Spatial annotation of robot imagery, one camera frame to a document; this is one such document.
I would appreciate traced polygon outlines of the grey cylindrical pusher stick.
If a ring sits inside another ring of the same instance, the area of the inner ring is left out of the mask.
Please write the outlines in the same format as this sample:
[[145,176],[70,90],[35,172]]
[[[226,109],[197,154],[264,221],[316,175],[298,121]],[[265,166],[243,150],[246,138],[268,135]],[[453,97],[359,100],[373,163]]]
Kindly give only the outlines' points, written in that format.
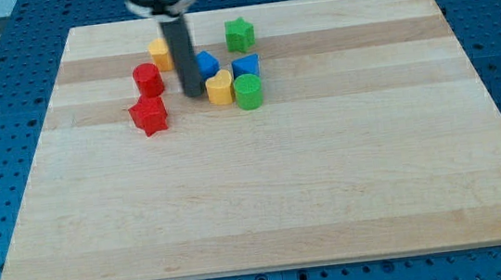
[[160,26],[184,95],[200,97],[203,95],[202,76],[185,16],[162,22]]

